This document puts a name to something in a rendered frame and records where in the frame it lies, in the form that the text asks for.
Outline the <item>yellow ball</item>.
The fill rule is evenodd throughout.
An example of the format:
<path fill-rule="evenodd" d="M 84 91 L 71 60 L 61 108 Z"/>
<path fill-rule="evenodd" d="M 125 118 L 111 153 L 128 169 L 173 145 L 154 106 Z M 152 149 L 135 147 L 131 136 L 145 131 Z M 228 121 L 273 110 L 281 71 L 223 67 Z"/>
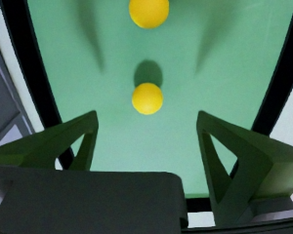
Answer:
<path fill-rule="evenodd" d="M 151 114 L 161 107 L 163 95 L 157 86 L 150 83 L 143 83 L 133 92 L 132 102 L 139 112 Z"/>
<path fill-rule="evenodd" d="M 168 0 L 130 0 L 129 13 L 133 22 L 146 29 L 161 25 L 169 14 Z"/>

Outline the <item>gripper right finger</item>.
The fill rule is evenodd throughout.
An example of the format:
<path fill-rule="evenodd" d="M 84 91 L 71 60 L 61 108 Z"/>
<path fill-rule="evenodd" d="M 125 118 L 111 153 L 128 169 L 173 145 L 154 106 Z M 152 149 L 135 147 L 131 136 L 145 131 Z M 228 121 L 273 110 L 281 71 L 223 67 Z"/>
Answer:
<path fill-rule="evenodd" d="M 232 225 L 252 201 L 293 194 L 293 145 L 203 110 L 195 126 L 215 226 Z M 238 159 L 232 181 L 210 135 Z"/>

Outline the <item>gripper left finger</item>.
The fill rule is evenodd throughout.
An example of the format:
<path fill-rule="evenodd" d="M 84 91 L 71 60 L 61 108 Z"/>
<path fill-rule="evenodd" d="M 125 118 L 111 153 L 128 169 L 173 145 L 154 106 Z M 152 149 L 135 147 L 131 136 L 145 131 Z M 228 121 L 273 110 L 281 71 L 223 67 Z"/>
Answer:
<path fill-rule="evenodd" d="M 0 164 L 55 170 L 57 158 L 86 133 L 69 170 L 90 171 L 98 129 L 97 111 L 91 110 L 57 126 L 0 145 Z"/>

